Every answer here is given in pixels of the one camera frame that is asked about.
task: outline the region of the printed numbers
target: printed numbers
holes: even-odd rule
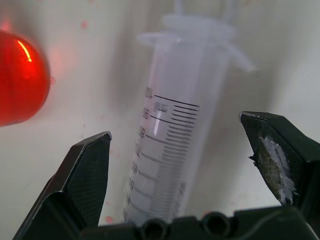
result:
[[[168,105],[161,102],[155,102],[154,110],[166,113],[168,111]]]
[[[134,174],[137,173],[137,171],[138,171],[138,166],[137,166],[137,164],[136,164],[135,162],[132,163],[131,169],[132,169],[132,172],[133,172]]]
[[[131,177],[129,177],[129,188],[132,191],[134,189],[135,183],[134,181],[131,179]]]
[[[135,154],[137,154],[137,156],[140,157],[139,156],[140,152],[141,152],[141,145],[139,143],[137,143],[135,145]]]
[[[152,98],[152,88],[151,87],[147,87],[145,89],[145,97],[146,98]]]
[[[129,197],[129,194],[126,194],[126,203],[129,205],[131,203],[131,199]]]
[[[146,130],[144,127],[140,127],[139,136],[143,139],[146,135]]]
[[[149,109],[147,109],[147,108],[144,108],[143,109],[143,117],[145,118],[145,119],[148,119],[149,118]]]

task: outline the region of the plastic syringe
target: plastic syringe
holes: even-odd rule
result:
[[[230,61],[255,69],[232,45],[227,20],[183,15],[179,1],[176,9],[164,16],[165,31],[138,37],[155,47],[123,208],[138,225],[183,214]]]

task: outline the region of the black measurement lines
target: black measurement lines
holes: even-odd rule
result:
[[[182,135],[182,136],[188,136],[188,137],[191,137],[191,134],[189,133],[184,133],[184,132],[178,132],[178,131],[172,131],[172,130],[168,130],[169,133],[172,133],[172,134],[179,134],[179,135]]]
[[[170,174],[165,172],[165,171],[163,171],[162,173],[159,172],[159,174],[157,176],[161,175],[161,176],[159,176],[160,178],[167,178],[168,180],[166,182],[170,183],[170,186],[172,186],[174,184],[174,182],[172,182],[173,180],[179,180],[179,178],[180,178],[179,174],[180,173],[181,172],[178,171],[178,170],[174,171],[174,172],[171,172]]]
[[[145,196],[148,199],[152,199],[153,197],[145,192],[143,192],[142,190],[140,190],[139,188],[137,188],[136,186],[133,188],[133,191],[136,191],[138,194],[141,194],[142,196]]]
[[[146,179],[149,179],[149,180],[152,180],[152,181],[158,181],[158,179],[156,178],[156,177],[153,177],[153,176],[150,176],[150,175],[148,175],[148,174],[146,174],[146,173],[143,173],[143,172],[141,172],[140,170],[138,170],[137,171],[138,172],[138,174],[140,175],[140,176],[142,176],[142,177],[144,177],[144,178],[146,178]]]
[[[177,113],[189,114],[189,115],[192,115],[192,116],[198,116],[198,114],[191,113],[191,112],[180,111],[180,110],[176,110],[176,109],[174,109],[173,111],[175,111],[175,112],[177,112]]]
[[[166,120],[163,120],[161,118],[158,118],[158,117],[155,117],[155,116],[152,116],[152,115],[150,115],[150,117],[152,117],[154,119],[158,119],[158,120],[163,121],[163,122],[168,123],[168,124],[178,125],[178,126],[181,126],[181,127],[191,128],[191,129],[194,128],[193,126],[190,126],[190,125],[180,124],[180,123],[176,123],[176,122],[172,122],[172,121],[166,121]]]
[[[170,147],[170,146],[163,146],[165,149],[169,149],[169,150],[173,150],[173,151],[177,151],[177,152],[183,152],[183,153],[187,153],[188,150],[186,149],[179,149],[179,148],[174,148],[174,147]]]
[[[176,135],[172,135],[172,134],[168,134],[167,136],[170,138],[173,138],[173,139],[190,140],[190,138],[188,138],[186,136],[176,136]]]
[[[187,154],[184,152],[176,152],[176,151],[170,151],[170,150],[166,150],[166,149],[163,149],[163,152],[166,154],[171,154],[171,155],[187,156]]]
[[[183,161],[173,161],[172,159],[166,159],[164,160],[163,157],[162,157],[162,160],[159,160],[159,159],[156,159],[154,157],[151,157],[151,156],[148,156],[148,155],[145,155],[143,152],[141,152],[141,155],[144,156],[146,159],[149,159],[150,161],[152,162],[155,162],[157,164],[176,164],[176,165],[180,165],[180,164],[183,164],[184,162]]]
[[[186,124],[195,124],[193,121],[181,120],[181,119],[174,118],[174,117],[171,117],[171,119],[174,121],[178,121],[178,122],[182,122],[182,123],[186,123]]]
[[[182,101],[176,101],[176,100],[169,99],[169,98],[166,98],[166,97],[163,97],[163,96],[159,96],[159,95],[154,95],[154,96],[157,97],[157,98],[159,98],[159,99],[169,100],[169,101],[171,101],[171,102],[178,103],[178,104],[185,104],[185,105],[188,105],[188,106],[199,107],[198,105],[194,105],[194,104],[190,104],[190,103],[185,103],[185,102],[182,102]]]
[[[185,160],[186,159],[185,156],[180,156],[180,155],[176,155],[176,154],[171,155],[171,153],[170,154],[162,153],[162,156],[164,158],[170,158],[170,159],[176,159],[176,160]]]
[[[184,144],[184,145],[190,145],[190,143],[188,141],[180,141],[180,140],[176,140],[176,139],[171,139],[171,138],[165,138],[165,140],[167,141],[171,141],[174,143],[179,143],[179,144]]]
[[[168,140],[169,138],[166,138],[166,140],[168,140],[168,141],[162,141],[160,139],[154,138],[154,137],[149,136],[147,134],[145,136],[147,138],[149,138],[149,139],[152,139],[152,140],[156,141],[156,142],[159,142],[159,143],[162,143],[162,144],[165,144],[165,145],[169,145],[169,146],[172,146],[172,147],[181,148],[181,149],[188,149],[189,148],[188,146],[185,146],[185,145],[180,145],[180,144],[175,144],[175,143],[172,143],[172,142],[168,142],[168,141],[170,141],[170,140]]]
[[[135,204],[133,204],[132,202],[130,203],[131,206],[137,210],[138,212],[140,212],[141,214],[147,216],[147,217],[150,217],[150,218],[154,218],[154,217],[164,217],[165,214],[164,213],[153,213],[153,212],[156,212],[156,211],[145,211],[145,210],[142,210],[141,208],[137,207]]]
[[[174,130],[179,130],[179,131],[183,131],[183,132],[188,132],[188,133],[192,133],[192,130],[189,129],[183,129],[183,128],[178,128],[178,127],[174,127],[174,126],[168,126],[170,129],[174,129]]]
[[[194,117],[190,117],[190,116],[182,116],[182,115],[174,114],[174,113],[172,113],[172,115],[173,115],[173,116],[176,116],[176,117],[184,118],[184,119],[197,120],[196,118],[194,118]]]
[[[180,108],[180,109],[186,109],[186,110],[191,110],[191,111],[196,111],[198,112],[199,110],[197,109],[193,109],[193,108],[188,108],[188,107],[184,107],[184,106],[178,106],[178,105],[174,105],[176,108]]]

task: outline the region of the red ball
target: red ball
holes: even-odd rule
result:
[[[35,115],[49,88],[49,71],[37,50],[23,38],[0,31],[0,127]]]

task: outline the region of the red speck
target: red speck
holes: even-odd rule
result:
[[[105,216],[104,220],[109,224],[112,224],[112,222],[114,221],[114,219],[111,216]]]
[[[88,22],[87,21],[82,21],[81,23],[81,28],[86,29],[88,27]]]
[[[4,22],[2,22],[0,25],[0,29],[8,32],[11,29],[11,24],[9,20],[5,20]]]
[[[56,79],[53,76],[50,77],[50,83],[51,83],[51,85],[56,84]]]

